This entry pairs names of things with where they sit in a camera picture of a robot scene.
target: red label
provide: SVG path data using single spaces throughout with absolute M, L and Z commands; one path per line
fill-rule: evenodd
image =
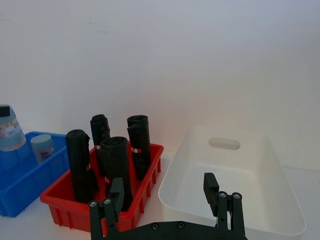
M 135 154 L 141 154 L 142 153 L 142 150 L 141 149 L 139 149 L 139 148 L 131 148 L 131 151 L 133 152 L 133 153 L 135 153 Z

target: jar lid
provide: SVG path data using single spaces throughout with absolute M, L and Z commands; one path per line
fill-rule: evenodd
M 52 138 L 49 134 L 35 136 L 30 142 L 34 149 L 45 149 L 53 145 Z
M 10 106 L 1 104 L 0 105 L 0 117 L 9 117 L 10 116 Z

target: white table surface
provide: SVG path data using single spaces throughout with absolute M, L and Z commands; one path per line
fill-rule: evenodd
M 160 209 L 158 190 L 173 152 L 165 151 L 161 158 L 161 173 L 145 206 L 139 226 L 165 221 Z M 320 236 L 320 172 L 285 168 L 299 200 L 307 229 L 302 240 L 317 240 Z M 88 232 L 60 227 L 53 223 L 49 208 L 37 198 L 15 218 L 0 216 L 0 239 L 3 240 L 89 240 Z

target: white wall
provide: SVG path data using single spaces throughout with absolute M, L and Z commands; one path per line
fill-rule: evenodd
M 193 124 L 267 134 L 320 170 L 320 1 L 0 0 L 0 103 L 23 126 L 112 135 L 149 116 L 175 149 Z

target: product label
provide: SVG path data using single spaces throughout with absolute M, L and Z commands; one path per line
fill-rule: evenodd
M 13 137 L 15 134 L 20 133 L 20 131 L 22 130 L 18 122 L 15 122 L 13 125 L 7 127 L 6 125 L 2 125 L 0 126 L 0 129 L 0 139 Z
M 141 154 L 141 153 L 142 153 L 142 150 L 139 149 L 139 148 L 133 148 L 133 147 L 131 147 L 131 151 L 132 151 L 133 153 L 135 153 L 135 154 Z
M 0 150 L 12 151 L 18 149 L 25 144 L 25 135 L 17 121 L 12 121 L 0 124 Z
M 48 148 L 39 150 L 39 154 L 40 154 L 42 159 L 49 158 L 52 155 L 53 152 L 54 152 L 54 147 L 53 146 L 50 146 Z

